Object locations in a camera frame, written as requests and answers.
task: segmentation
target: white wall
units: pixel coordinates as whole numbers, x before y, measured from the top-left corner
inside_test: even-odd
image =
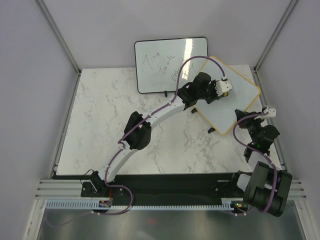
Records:
[[[205,36],[255,65],[290,0],[44,0],[80,68],[133,67],[138,40]]]
[[[320,223],[320,1],[299,1],[260,76],[286,158]]]
[[[75,81],[35,2],[0,1],[0,239],[22,239]]]

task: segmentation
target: white cable tray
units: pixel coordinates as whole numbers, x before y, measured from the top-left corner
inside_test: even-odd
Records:
[[[51,199],[46,203],[46,209],[70,209],[70,210],[121,210],[127,206],[111,206],[104,207],[99,204],[99,200],[86,200],[86,199]],[[132,206],[131,210],[218,210],[229,211],[234,208],[231,207],[230,200],[223,200],[221,205],[163,205],[163,206]]]

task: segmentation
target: whiteboard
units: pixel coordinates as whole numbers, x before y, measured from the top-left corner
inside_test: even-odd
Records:
[[[208,56],[208,42],[205,37],[137,41],[134,51],[138,92],[172,92],[182,64],[193,56]],[[189,61],[183,67],[179,88],[193,81],[205,62],[203,58]]]
[[[235,110],[246,111],[258,98],[261,91],[254,83],[221,60],[214,56],[210,58],[221,65],[232,84],[232,90],[228,92],[228,96],[210,104],[207,104],[205,100],[198,100],[195,108],[219,134],[225,135],[237,121]],[[213,80],[220,80],[222,77],[220,69],[211,61],[205,63],[201,72],[209,74]]]

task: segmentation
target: black whiteboard frame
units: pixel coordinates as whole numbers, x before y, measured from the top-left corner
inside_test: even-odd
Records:
[[[164,38],[164,39],[153,39],[153,40],[140,40],[134,43],[134,60],[135,60],[135,75],[136,75],[136,89],[140,94],[160,94],[160,93],[174,93],[175,91],[151,91],[151,92],[140,92],[138,84],[138,71],[137,71],[137,55],[136,55],[136,43],[141,42],[154,42],[154,41],[166,41],[166,40],[179,40],[179,39],[205,39],[206,40],[206,57],[208,57],[208,39],[205,36],[196,37],[178,37],[178,38]]]

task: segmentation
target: white marble table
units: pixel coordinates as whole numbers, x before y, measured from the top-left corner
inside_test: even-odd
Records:
[[[248,65],[231,66],[253,81]],[[68,125],[57,175],[83,175],[98,170],[118,147],[132,112],[144,113],[166,100],[163,93],[140,94],[136,69],[84,69]],[[135,153],[119,174],[184,174],[252,171],[230,131],[225,136],[208,134],[211,127],[191,109],[178,113],[152,130],[151,142]],[[248,111],[261,111],[257,99]],[[251,141],[248,131],[237,129],[244,143]],[[280,167],[274,145],[270,157]]]

